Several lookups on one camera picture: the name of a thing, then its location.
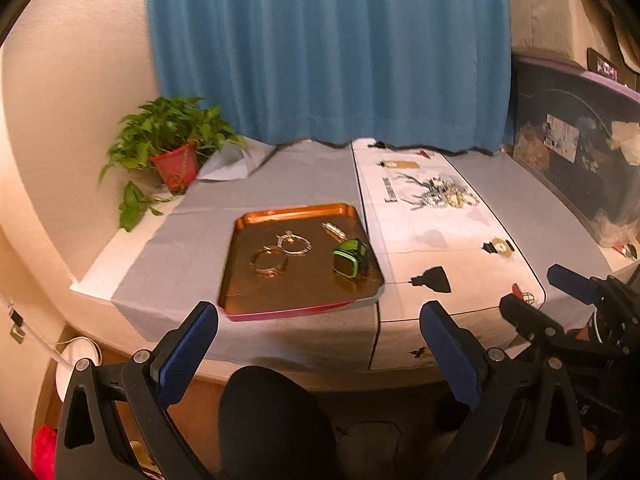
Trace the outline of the green potted plant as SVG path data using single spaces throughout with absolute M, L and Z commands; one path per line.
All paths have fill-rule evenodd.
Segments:
M 157 174 L 172 195 L 196 180 L 204 162 L 227 146 L 247 150 L 217 105 L 206 107 L 201 96 L 160 96 L 124 116 L 98 180 L 113 168 Z

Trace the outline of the orange metal tray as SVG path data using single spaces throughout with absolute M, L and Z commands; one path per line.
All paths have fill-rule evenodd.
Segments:
M 356 280 L 333 271 L 332 250 L 352 238 L 370 249 L 367 271 Z M 233 322 L 311 315 L 373 304 L 384 285 L 354 206 L 252 211 L 234 222 L 218 306 Z

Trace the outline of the beige fabric storage box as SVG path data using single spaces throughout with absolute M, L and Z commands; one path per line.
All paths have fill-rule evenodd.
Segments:
M 639 44 L 608 0 L 509 0 L 518 55 L 588 67 L 593 50 L 620 73 L 638 73 Z

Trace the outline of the white floor fan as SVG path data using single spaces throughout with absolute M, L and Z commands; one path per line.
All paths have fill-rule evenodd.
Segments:
M 1 305 L 6 309 L 11 320 L 11 338 L 17 344 L 24 344 L 25 340 L 34 342 L 50 360 L 55 362 L 55 389 L 62 402 L 65 401 L 70 378 L 77 364 L 94 366 L 102 364 L 102 350 L 94 340 L 86 336 L 76 336 L 63 341 L 47 342 L 25 321 L 24 316 L 15 309 L 11 299 L 1 296 Z

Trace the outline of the pile of tangled jewelry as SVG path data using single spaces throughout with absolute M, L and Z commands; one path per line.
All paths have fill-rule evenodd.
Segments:
M 421 179 L 400 172 L 395 180 L 400 184 L 399 199 L 409 205 L 411 210 L 464 209 L 480 204 L 480 199 L 466 186 L 458 185 L 441 174 Z

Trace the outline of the white printed table runner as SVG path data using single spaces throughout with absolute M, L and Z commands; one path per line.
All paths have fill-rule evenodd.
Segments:
M 433 364 L 419 327 L 421 308 L 432 300 L 485 347 L 508 348 L 516 333 L 499 312 L 500 299 L 519 292 L 539 308 L 546 293 L 480 193 L 444 155 L 426 148 L 396 151 L 360 139 L 352 142 L 352 154 L 369 240 L 386 281 L 371 370 Z M 421 179 L 441 174 L 466 186 L 480 204 L 411 210 L 398 197 L 400 172 Z

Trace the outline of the grey table cloth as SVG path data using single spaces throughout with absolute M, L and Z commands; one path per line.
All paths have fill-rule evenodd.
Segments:
M 548 283 L 555 263 L 611 270 L 574 214 L 509 157 L 306 141 L 244 180 L 194 184 L 113 300 L 149 341 L 213 302 L 215 361 L 410 370 L 433 362 L 419 330 L 427 301 L 488 347 L 514 341 L 498 310 L 513 287 L 564 327 L 585 323 L 590 309 Z

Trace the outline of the green black smartwatch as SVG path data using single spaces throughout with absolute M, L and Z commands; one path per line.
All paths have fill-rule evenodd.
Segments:
M 359 238 L 345 240 L 332 250 L 333 271 L 343 278 L 356 280 L 367 271 L 369 246 Z

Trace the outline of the black chair back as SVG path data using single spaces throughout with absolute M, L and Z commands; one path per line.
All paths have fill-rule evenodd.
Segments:
M 318 399 L 261 366 L 232 374 L 218 410 L 220 473 L 227 479 L 345 479 Z

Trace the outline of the blue curtain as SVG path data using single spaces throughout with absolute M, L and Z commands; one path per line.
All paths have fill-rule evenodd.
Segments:
M 494 152 L 511 87 L 508 0 L 148 0 L 166 96 L 244 136 Z

